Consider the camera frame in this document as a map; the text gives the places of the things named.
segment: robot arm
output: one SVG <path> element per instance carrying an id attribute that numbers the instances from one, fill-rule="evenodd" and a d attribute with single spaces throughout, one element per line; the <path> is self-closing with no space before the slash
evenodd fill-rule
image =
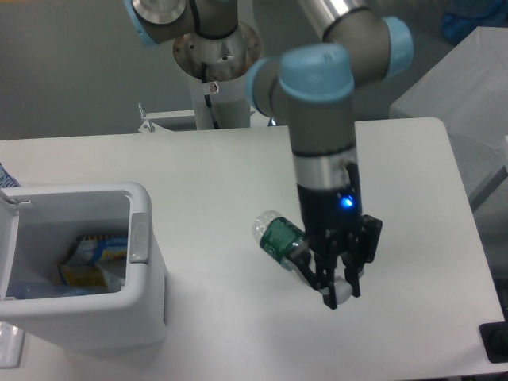
<path id="1" fill-rule="evenodd" d="M 382 227 L 380 220 L 362 215 L 352 92 L 409 66 L 413 44 L 401 21 L 378 19 L 360 1 L 300 3 L 323 41 L 335 44 L 258 61 L 248 73 L 247 96 L 262 114 L 289 126 L 315 272 L 308 252 L 287 259 L 335 309 L 338 258 L 352 295 L 359 297 L 359 277 L 364 265 L 374 260 Z"/>
<path id="2" fill-rule="evenodd" d="M 238 26 L 236 1 L 124 0 L 124 3 L 147 45 L 162 44 L 192 32 L 209 40 L 220 40 L 233 34 Z"/>
<path id="3" fill-rule="evenodd" d="M 141 41 L 175 40 L 188 75 L 198 129 L 250 126 L 244 74 L 260 57 L 254 29 L 238 21 L 237 0 L 124 0 Z"/>

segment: white bin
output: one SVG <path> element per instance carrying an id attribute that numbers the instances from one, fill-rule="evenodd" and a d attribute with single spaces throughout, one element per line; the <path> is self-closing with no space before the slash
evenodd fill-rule
<path id="1" fill-rule="evenodd" d="M 166 267 L 152 230 L 148 192 L 136 183 L 19 187 L 0 200 L 0 321 L 63 348 L 98 351 L 166 337 Z M 58 282 L 57 264 L 77 236 L 128 233 L 118 292 L 3 300 L 10 284 Z"/>

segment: metal cylinder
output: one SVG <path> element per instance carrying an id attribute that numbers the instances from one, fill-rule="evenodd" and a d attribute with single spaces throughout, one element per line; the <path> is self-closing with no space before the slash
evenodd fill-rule
<path id="1" fill-rule="evenodd" d="M 390 32 L 386 22 L 369 9 L 352 13 L 333 25 L 323 41 L 348 50 L 356 87 L 385 77 L 391 58 Z"/>
<path id="2" fill-rule="evenodd" d="M 345 14 L 367 7 L 364 0 L 298 0 L 298 3 L 319 38 Z"/>
<path id="3" fill-rule="evenodd" d="M 232 34 L 238 26 L 237 0 L 194 0 L 194 18 L 198 21 L 196 33 L 219 40 Z"/>
<path id="4" fill-rule="evenodd" d="M 171 24 L 178 20 L 186 4 L 186 0 L 133 0 L 137 14 L 157 25 Z"/>

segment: white table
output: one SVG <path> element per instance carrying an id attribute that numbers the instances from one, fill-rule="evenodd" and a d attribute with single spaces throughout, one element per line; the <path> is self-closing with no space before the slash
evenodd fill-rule
<path id="1" fill-rule="evenodd" d="M 396 380 L 508 370 L 478 326 L 502 312 L 445 127 L 357 124 L 364 212 L 384 222 L 363 295 L 337 310 L 256 247 L 269 209 L 301 223 L 287 129 L 0 142 L 25 185 L 134 180 L 170 272 L 163 344 L 91 356 L 27 336 L 9 380 Z"/>

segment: snack package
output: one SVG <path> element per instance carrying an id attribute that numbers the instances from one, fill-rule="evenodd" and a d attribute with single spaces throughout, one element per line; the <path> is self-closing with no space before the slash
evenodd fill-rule
<path id="1" fill-rule="evenodd" d="M 121 260 L 127 257 L 127 244 L 126 235 L 81 236 L 71 246 L 65 264 L 90 265 L 107 260 Z"/>
<path id="2" fill-rule="evenodd" d="M 125 284 L 127 244 L 126 235 L 78 237 L 58 265 L 63 284 L 118 292 Z"/>
<path id="3" fill-rule="evenodd" d="M 19 187 L 19 183 L 13 176 L 9 175 L 9 173 L 2 166 L 2 163 L 0 163 L 0 188 L 12 187 Z"/>

